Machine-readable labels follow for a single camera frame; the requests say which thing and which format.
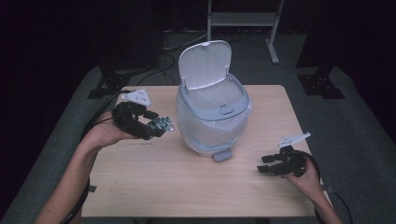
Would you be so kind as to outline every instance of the wooden table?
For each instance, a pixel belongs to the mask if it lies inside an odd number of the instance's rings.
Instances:
[[[245,86],[252,101],[247,129],[224,162],[189,149],[176,119],[176,86],[147,86],[148,110],[176,129],[149,141],[103,148],[92,169],[84,217],[301,217],[314,208],[288,180],[260,174],[261,157],[279,152],[281,136],[302,134],[282,86]],[[309,152],[305,140],[295,149]]]

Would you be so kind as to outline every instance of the open lid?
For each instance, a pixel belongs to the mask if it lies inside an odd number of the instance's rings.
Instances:
[[[187,90],[211,86],[226,78],[231,62],[231,47],[222,40],[207,41],[185,49],[178,69]]]

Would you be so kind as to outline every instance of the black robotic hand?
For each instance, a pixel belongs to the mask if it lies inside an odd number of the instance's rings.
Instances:
[[[166,132],[165,129],[152,127],[138,121],[139,116],[151,120],[159,117],[157,113],[147,110],[144,105],[122,102],[111,111],[111,114],[120,129],[138,138],[149,140],[152,137],[161,137]]]
[[[274,161],[280,161],[280,163],[257,166],[257,169],[260,173],[272,173],[274,175],[293,173],[295,176],[300,177],[304,174],[305,156],[308,155],[306,152],[294,150],[292,146],[282,147],[279,150],[279,154],[262,157],[262,162],[264,163]]]

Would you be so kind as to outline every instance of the hand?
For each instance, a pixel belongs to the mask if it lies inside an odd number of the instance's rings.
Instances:
[[[323,195],[318,173],[314,164],[308,158],[305,158],[304,168],[305,173],[300,177],[294,174],[283,175],[283,177],[288,179],[310,201],[314,201],[317,197]]]
[[[112,119],[111,112],[104,113],[97,122],[84,136],[81,144],[88,144],[89,148],[100,149],[114,145],[122,139],[137,138],[117,127]]]

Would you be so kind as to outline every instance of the human arm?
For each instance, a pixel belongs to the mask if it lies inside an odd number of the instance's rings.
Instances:
[[[305,160],[305,173],[297,177],[293,174],[283,175],[287,178],[312,204],[325,223],[342,223],[341,218],[332,208],[320,186],[318,173],[311,160]]]
[[[95,155],[102,147],[116,144],[122,139],[135,138],[120,130],[106,112],[78,144],[58,186],[52,192],[35,223],[61,223],[77,204],[90,177]],[[79,222],[80,214],[73,221]]]

